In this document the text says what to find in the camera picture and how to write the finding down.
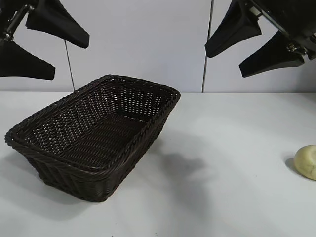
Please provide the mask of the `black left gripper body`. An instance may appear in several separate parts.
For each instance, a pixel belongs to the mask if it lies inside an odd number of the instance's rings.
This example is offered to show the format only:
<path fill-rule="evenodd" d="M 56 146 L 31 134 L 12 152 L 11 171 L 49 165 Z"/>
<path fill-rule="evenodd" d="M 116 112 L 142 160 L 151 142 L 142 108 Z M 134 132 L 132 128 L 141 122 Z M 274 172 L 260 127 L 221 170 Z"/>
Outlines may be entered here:
<path fill-rule="evenodd" d="M 7 28 L 13 20 L 16 12 L 27 6 L 31 8 L 37 6 L 36 0 L 1 0 L 0 1 L 0 38 L 4 39 L 7 34 Z"/>

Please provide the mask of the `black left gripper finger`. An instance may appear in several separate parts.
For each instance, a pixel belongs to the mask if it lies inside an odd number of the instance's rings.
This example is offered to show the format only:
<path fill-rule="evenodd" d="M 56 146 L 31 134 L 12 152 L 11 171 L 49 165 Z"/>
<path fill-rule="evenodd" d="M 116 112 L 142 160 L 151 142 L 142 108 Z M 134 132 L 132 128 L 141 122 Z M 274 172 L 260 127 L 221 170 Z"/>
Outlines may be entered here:
<path fill-rule="evenodd" d="M 18 44 L 0 40 L 0 76 L 54 80 L 55 67 L 30 54 Z"/>
<path fill-rule="evenodd" d="M 60 37 L 78 47 L 89 47 L 89 33 L 68 13 L 59 0 L 39 0 L 29 13 L 26 27 Z"/>

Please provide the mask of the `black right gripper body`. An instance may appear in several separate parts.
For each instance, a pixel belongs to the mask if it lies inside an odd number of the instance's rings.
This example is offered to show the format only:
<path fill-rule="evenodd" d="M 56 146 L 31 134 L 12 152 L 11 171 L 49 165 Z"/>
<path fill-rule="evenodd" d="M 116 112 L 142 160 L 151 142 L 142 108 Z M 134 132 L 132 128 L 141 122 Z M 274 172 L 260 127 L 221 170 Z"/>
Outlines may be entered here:
<path fill-rule="evenodd" d="M 316 2 L 314 0 L 250 0 L 257 17 L 265 17 L 287 38 L 316 58 Z"/>

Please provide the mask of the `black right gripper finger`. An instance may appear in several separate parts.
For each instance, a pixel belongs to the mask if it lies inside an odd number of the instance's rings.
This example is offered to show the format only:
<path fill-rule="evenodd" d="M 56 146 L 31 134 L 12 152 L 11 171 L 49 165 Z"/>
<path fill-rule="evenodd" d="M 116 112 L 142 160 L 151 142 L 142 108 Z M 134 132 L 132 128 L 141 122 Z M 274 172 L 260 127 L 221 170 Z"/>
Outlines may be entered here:
<path fill-rule="evenodd" d="M 254 5 L 249 0 L 233 0 L 225 17 L 214 34 L 205 44 L 208 58 L 213 58 L 229 47 L 262 34 L 257 17 L 250 9 Z"/>
<path fill-rule="evenodd" d="M 303 47 L 278 31 L 258 51 L 242 61 L 239 68 L 245 78 L 274 69 L 299 67 L 305 62 L 304 55 Z"/>

